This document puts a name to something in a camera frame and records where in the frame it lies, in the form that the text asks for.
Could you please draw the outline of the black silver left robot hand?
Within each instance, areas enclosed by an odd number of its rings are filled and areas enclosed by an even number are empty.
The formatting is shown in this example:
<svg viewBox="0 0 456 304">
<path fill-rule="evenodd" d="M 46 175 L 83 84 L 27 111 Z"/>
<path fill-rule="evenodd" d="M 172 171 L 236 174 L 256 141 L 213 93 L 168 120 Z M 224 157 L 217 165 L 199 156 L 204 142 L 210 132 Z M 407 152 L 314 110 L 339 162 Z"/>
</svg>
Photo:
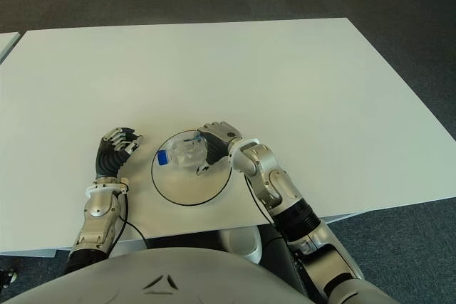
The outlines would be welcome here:
<svg viewBox="0 0 456 304">
<path fill-rule="evenodd" d="M 106 133 L 100 140 L 95 159 L 96 178 L 117 177 L 142 140 L 142 135 L 136 135 L 134 129 L 128 127 L 116 127 Z"/>
</svg>

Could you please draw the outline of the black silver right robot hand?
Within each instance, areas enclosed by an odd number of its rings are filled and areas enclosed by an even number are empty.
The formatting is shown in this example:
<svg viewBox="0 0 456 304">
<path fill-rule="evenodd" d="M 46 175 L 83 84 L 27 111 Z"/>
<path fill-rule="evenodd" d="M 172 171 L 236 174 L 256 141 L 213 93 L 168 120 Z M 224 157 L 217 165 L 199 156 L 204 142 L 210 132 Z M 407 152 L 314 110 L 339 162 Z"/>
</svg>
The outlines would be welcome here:
<svg viewBox="0 0 456 304">
<path fill-rule="evenodd" d="M 206 160 L 197 168 L 197 175 L 206 172 L 213 164 L 229 154 L 229 146 L 240 140 L 242 134 L 227 122 L 206 123 L 197 129 L 205 141 Z"/>
</svg>

